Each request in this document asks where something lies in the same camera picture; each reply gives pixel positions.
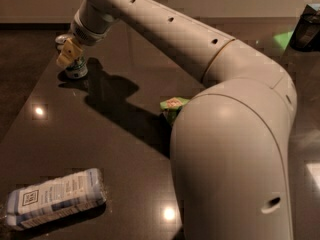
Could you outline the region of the white ribbed gripper body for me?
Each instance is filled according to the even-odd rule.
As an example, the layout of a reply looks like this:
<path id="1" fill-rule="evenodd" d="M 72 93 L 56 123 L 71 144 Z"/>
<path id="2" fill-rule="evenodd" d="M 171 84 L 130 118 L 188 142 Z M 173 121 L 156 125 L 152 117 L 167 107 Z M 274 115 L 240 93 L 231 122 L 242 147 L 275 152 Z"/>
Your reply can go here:
<path id="1" fill-rule="evenodd" d="M 96 10 L 78 10 L 71 22 L 71 32 L 79 43 L 93 46 L 105 38 L 115 23 L 111 15 L 101 15 Z"/>

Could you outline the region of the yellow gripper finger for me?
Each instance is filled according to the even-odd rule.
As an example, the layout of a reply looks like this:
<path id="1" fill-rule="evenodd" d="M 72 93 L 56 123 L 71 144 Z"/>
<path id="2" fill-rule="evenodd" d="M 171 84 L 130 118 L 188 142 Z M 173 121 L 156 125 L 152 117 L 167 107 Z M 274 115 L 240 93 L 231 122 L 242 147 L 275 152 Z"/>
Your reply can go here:
<path id="1" fill-rule="evenodd" d="M 83 48 L 75 38 L 67 38 L 63 44 L 57 46 L 59 55 L 57 65 L 67 68 L 83 54 Z"/>

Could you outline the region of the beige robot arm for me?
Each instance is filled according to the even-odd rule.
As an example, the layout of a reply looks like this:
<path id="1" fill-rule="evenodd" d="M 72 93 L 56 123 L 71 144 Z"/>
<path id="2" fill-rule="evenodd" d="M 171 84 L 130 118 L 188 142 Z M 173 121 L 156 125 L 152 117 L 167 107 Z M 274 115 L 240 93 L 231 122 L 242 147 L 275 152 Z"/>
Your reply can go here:
<path id="1" fill-rule="evenodd" d="M 202 83 L 174 122 L 170 161 L 186 240 L 294 240 L 288 144 L 297 93 L 244 42 L 153 0 L 83 0 L 57 63 L 121 19 Z"/>

